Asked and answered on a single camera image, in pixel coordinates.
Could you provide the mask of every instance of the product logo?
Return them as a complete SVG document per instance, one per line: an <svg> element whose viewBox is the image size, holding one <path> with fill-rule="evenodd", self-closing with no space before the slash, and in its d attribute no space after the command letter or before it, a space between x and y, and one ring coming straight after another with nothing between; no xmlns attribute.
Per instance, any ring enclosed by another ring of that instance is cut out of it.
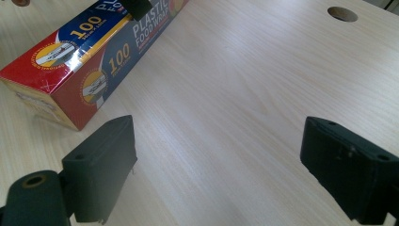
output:
<svg viewBox="0 0 399 226"><path fill-rule="evenodd" d="M82 84L82 98L85 103L94 105L103 99L107 88L107 76L105 72L98 69L88 73Z"/></svg>
<svg viewBox="0 0 399 226"><path fill-rule="evenodd" d="M122 4L117 0L103 1L99 4L96 9L108 10L108 11L121 11L123 9Z"/></svg>
<svg viewBox="0 0 399 226"><path fill-rule="evenodd" d="M31 59L34 67L42 70L53 70L63 67L76 51L72 42L58 42L40 48Z"/></svg>
<svg viewBox="0 0 399 226"><path fill-rule="evenodd" d="M159 28L168 19L168 1L160 0L152 4L152 9L133 26L136 46L138 50L143 49Z"/></svg>

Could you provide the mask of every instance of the light wood grain surface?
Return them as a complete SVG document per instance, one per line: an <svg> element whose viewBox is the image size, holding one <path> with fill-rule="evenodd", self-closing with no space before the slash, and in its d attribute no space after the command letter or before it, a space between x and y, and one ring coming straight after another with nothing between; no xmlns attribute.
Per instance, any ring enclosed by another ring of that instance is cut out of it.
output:
<svg viewBox="0 0 399 226"><path fill-rule="evenodd" d="M93 2L0 1L0 68ZM305 118L399 154L398 73L399 19L363 1L191 0L82 132L0 85L0 205L131 114L138 161L107 225L358 225L299 161Z"/></svg>

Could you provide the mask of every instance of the hole in black object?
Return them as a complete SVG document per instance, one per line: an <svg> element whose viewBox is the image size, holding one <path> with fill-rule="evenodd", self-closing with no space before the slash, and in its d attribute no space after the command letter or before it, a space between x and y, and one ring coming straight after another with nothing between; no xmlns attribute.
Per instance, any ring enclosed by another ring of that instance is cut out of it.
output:
<svg viewBox="0 0 399 226"><path fill-rule="evenodd" d="M26 184L29 185L29 186L33 186L33 185L35 185L35 184L40 183L42 180L43 180L42 177L37 176L37 177L34 177L34 178L32 178L32 179L29 179L29 180L26 182Z"/></svg>
<svg viewBox="0 0 399 226"><path fill-rule="evenodd" d="M41 185L46 180L45 175L34 175L23 182L23 188L32 188Z"/></svg>
<svg viewBox="0 0 399 226"><path fill-rule="evenodd" d="M85 156L83 154L78 154L75 159L84 159Z"/></svg>
<svg viewBox="0 0 399 226"><path fill-rule="evenodd" d="M377 157L378 157L379 159L381 159L381 160L384 160L384 161L390 161L390 159L389 159L387 156L382 155L382 154L379 154Z"/></svg>
<svg viewBox="0 0 399 226"><path fill-rule="evenodd" d="M333 18L343 22L355 22L358 20L358 15L355 12L340 7L332 7L327 10L328 14Z"/></svg>

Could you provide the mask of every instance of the red box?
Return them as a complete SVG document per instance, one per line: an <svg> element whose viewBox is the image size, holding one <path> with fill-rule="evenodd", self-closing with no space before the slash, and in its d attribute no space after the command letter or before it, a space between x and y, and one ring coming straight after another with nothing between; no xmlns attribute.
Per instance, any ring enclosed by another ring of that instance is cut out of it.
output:
<svg viewBox="0 0 399 226"><path fill-rule="evenodd" d="M98 1L0 71L42 117L81 130L188 0L151 0L140 21Z"/></svg>

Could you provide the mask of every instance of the black bracket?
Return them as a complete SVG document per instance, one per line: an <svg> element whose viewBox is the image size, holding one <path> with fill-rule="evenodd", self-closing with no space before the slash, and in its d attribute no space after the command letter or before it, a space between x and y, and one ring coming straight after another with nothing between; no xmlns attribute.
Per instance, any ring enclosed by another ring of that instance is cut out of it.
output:
<svg viewBox="0 0 399 226"><path fill-rule="evenodd" d="M308 117L300 159L350 219L399 218L399 158L333 121Z"/></svg>
<svg viewBox="0 0 399 226"><path fill-rule="evenodd" d="M152 9L149 0L119 0L123 7L133 16L136 21L143 18Z"/></svg>
<svg viewBox="0 0 399 226"><path fill-rule="evenodd" d="M132 116L105 123L62 159L64 170L26 175L9 189L1 226L104 224L137 160Z"/></svg>

